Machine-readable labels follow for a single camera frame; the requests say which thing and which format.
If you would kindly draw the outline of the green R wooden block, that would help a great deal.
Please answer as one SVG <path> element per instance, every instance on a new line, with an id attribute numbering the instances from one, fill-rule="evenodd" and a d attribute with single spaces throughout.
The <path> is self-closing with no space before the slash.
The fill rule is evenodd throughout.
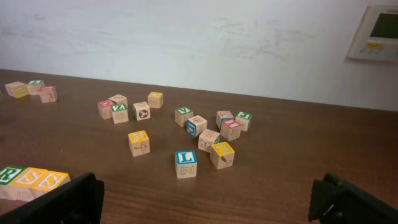
<path id="1" fill-rule="evenodd" d="M 1 199 L 16 200 L 16 197 L 11 192 L 10 183 L 24 170 L 25 167 L 18 166 L 4 166 L 1 168 Z"/>

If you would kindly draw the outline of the yellow S wooden block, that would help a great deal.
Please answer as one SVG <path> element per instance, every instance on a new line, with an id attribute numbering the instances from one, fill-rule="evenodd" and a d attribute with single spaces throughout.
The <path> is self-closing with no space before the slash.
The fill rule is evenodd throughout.
<path id="1" fill-rule="evenodd" d="M 30 202 L 35 199 L 32 187 L 46 174 L 47 169 L 28 167 L 9 184 L 9 189 L 16 200 Z"/>

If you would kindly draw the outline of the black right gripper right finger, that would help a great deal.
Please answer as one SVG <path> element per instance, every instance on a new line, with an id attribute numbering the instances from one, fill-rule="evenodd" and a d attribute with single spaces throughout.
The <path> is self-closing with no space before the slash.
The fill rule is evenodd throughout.
<path id="1" fill-rule="evenodd" d="M 310 222 L 397 224 L 397 210 L 332 173 L 312 185 Z"/>

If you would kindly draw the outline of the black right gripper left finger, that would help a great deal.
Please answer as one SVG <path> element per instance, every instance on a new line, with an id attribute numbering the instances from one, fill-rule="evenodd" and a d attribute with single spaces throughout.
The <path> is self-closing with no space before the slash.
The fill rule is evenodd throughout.
<path id="1" fill-rule="evenodd" d="M 89 172 L 1 215 L 7 223 L 99 223 L 104 182 Z"/>

